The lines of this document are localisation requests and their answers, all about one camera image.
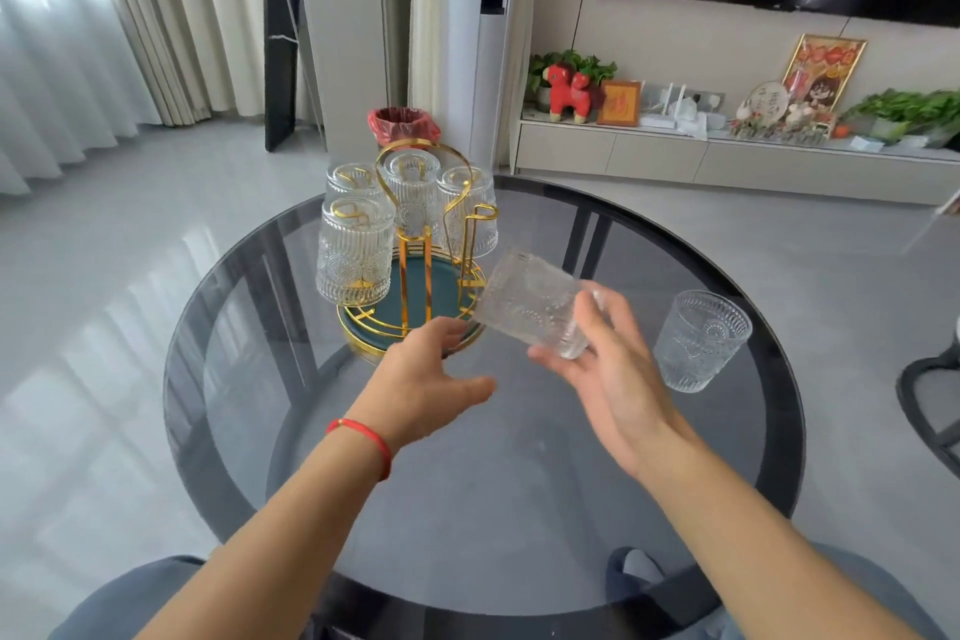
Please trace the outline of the person's right hand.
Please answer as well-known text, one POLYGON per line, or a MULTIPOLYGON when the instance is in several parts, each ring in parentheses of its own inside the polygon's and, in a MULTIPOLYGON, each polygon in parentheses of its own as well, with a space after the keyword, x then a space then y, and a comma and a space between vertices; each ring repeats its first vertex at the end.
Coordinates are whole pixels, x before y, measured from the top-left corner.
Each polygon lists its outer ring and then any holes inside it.
POLYGON ((586 362, 531 346, 534 363, 564 379, 577 393, 597 439, 616 463, 648 489, 663 476, 663 462, 680 440, 697 441, 680 414, 627 299, 606 287, 609 348, 586 362))

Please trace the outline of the person's left hand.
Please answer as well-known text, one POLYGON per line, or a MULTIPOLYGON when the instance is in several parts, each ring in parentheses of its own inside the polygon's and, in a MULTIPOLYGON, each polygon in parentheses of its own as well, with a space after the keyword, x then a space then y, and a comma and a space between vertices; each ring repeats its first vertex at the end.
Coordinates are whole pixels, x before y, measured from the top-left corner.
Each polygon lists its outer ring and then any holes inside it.
POLYGON ((471 407, 485 402, 451 401, 444 386, 451 377, 443 360, 458 345, 467 323, 438 316, 389 347, 344 418, 372 430, 392 457, 429 437, 471 407))

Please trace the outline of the embossed clear glass cup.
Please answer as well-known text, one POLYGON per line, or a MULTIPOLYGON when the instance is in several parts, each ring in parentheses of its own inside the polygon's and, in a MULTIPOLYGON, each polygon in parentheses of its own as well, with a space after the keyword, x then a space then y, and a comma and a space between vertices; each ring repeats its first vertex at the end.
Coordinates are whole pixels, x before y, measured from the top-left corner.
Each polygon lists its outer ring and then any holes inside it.
POLYGON ((363 162, 331 164, 326 171, 325 203, 331 209, 357 209, 376 204, 381 207, 386 194, 379 185, 375 168, 363 162))
POLYGON ((705 290, 677 294, 654 344, 672 391, 701 392, 749 340, 753 323, 733 301, 705 290))
POLYGON ((381 173, 397 201, 394 223, 405 235, 418 238, 426 229, 436 232, 441 218, 440 172, 438 158, 422 149, 391 152, 382 163, 381 173))
POLYGON ((322 204, 316 287, 342 307, 368 307, 389 292, 395 235, 393 204, 334 194, 322 204))
POLYGON ((511 248, 490 272, 470 319, 575 360, 589 347, 573 315, 585 285, 546 259, 511 248))
POLYGON ((484 167, 459 164, 438 178, 437 237, 455 259, 464 249, 473 258, 492 253, 498 245, 497 196, 493 173, 484 167))

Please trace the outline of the person's right forearm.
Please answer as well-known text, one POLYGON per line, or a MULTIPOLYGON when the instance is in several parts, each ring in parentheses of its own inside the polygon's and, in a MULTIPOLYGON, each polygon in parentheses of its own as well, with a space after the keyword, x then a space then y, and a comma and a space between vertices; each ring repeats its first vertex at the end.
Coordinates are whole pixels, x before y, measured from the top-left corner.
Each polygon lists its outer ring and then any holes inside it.
POLYGON ((664 428, 633 452, 637 480, 746 640, 922 640, 705 444, 664 428))

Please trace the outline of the person's left forearm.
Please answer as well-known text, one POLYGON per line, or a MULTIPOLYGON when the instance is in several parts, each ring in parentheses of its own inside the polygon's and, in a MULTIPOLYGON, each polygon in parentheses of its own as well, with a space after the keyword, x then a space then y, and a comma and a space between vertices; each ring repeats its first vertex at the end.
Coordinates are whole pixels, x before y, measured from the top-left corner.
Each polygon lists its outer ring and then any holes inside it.
POLYGON ((393 456, 342 418, 134 640, 297 640, 393 456))

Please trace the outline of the gold cup rack teal tray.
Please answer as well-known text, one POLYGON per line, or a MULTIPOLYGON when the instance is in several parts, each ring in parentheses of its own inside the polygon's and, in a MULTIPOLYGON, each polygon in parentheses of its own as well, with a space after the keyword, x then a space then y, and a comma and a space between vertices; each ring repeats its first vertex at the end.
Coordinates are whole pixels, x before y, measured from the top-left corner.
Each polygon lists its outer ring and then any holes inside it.
MULTIPOLYGON (((411 138, 381 147, 373 167, 386 199, 395 210, 398 201, 389 190, 381 168, 389 153, 401 149, 421 149, 436 156, 440 162, 438 178, 459 165, 483 168, 439 141, 411 138)), ((389 347, 401 343, 411 331, 438 317, 466 323, 459 344, 448 349, 445 357, 474 345, 484 328, 475 323, 471 315, 487 281, 479 259, 469 255, 467 248, 463 249, 462 258, 454 258, 441 245, 437 231, 431 233, 426 229, 423 236, 414 237, 403 233, 394 223, 390 288, 386 297, 371 306, 337 305, 348 347, 357 357, 375 365, 389 347)))

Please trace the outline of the small orange framed picture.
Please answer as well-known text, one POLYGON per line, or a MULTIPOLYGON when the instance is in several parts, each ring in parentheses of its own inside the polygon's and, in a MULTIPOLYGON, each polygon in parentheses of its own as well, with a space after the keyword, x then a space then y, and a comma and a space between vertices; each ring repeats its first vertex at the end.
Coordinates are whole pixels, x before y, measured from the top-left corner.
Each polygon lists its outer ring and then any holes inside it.
POLYGON ((596 124, 614 127, 638 127, 642 115, 643 82, 606 79, 601 83, 602 103, 596 124))

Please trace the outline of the red horse plush toy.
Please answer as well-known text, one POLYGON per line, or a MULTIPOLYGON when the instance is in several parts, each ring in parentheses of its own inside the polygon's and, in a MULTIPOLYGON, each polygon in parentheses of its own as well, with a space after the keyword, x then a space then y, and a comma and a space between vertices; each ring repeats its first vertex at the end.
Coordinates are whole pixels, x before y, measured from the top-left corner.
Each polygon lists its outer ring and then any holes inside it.
POLYGON ((594 108, 591 76, 564 63, 552 63, 544 69, 542 79, 550 88, 551 122, 560 122, 567 109, 572 111, 576 124, 583 125, 588 121, 594 108))

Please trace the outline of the green potted plant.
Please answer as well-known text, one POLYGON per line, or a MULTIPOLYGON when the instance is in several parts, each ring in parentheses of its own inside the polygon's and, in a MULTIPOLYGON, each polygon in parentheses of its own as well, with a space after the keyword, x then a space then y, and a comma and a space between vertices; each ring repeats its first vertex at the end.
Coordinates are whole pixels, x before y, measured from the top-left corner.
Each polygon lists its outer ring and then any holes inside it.
MULTIPOLYGON (((548 114, 550 88, 549 84, 546 84, 543 79, 543 72, 546 67, 556 63, 565 64, 575 71, 590 76, 593 105, 591 112, 601 106, 601 83, 607 79, 613 79, 618 71, 617 63, 603 63, 596 56, 585 56, 574 49, 546 54, 532 54, 528 65, 524 100, 535 104, 539 111, 548 114)), ((566 109, 563 115, 566 113, 573 115, 570 109, 566 109)))

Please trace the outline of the person's dark slipper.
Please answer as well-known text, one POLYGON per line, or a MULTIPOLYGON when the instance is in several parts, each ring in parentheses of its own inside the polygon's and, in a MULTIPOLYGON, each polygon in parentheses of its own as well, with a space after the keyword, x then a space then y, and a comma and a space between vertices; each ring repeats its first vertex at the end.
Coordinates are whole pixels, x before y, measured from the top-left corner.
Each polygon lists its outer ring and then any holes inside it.
POLYGON ((644 632, 667 635, 702 624, 722 608, 704 572, 692 564, 666 573, 641 549, 615 549, 606 562, 605 599, 644 632))

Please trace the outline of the bin with red bag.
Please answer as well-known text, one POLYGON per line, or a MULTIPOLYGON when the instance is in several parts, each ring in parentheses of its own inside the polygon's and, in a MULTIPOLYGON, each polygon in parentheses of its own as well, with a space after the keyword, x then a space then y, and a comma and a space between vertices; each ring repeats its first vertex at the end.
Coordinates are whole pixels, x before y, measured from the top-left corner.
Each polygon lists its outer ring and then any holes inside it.
POLYGON ((410 107, 385 107, 370 110, 367 125, 379 148, 396 142, 418 139, 439 142, 442 130, 429 112, 410 107))

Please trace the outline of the round decorated plate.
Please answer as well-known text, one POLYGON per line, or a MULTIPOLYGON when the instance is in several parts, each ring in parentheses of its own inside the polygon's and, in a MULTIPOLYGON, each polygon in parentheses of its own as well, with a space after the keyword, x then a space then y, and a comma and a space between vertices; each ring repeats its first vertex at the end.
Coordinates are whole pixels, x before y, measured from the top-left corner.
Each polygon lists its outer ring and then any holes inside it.
POLYGON ((767 81, 754 87, 746 99, 750 116, 761 126, 774 125, 786 114, 789 92, 781 81, 767 81))

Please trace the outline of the black standing panel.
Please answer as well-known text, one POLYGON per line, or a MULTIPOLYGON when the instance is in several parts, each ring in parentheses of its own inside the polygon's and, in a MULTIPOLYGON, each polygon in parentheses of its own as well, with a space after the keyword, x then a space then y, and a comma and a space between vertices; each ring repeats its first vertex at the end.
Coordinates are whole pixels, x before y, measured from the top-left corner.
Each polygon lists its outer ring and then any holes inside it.
POLYGON ((295 131, 302 0, 263 0, 265 149, 276 151, 295 131))

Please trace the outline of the beige curtain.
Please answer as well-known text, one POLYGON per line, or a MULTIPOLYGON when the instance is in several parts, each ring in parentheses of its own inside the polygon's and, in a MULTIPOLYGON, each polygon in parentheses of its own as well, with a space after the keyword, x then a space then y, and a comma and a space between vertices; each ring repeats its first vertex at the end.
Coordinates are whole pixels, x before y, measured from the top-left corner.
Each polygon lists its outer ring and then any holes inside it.
POLYGON ((263 119, 264 0, 114 3, 162 125, 263 119))

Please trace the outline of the sheer white curtain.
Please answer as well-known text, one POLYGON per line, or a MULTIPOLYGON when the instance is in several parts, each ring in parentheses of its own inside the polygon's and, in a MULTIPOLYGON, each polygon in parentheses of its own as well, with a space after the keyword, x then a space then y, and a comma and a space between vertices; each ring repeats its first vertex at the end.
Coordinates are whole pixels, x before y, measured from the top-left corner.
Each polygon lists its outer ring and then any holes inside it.
POLYGON ((0 196, 161 124, 117 0, 0 0, 0 196))

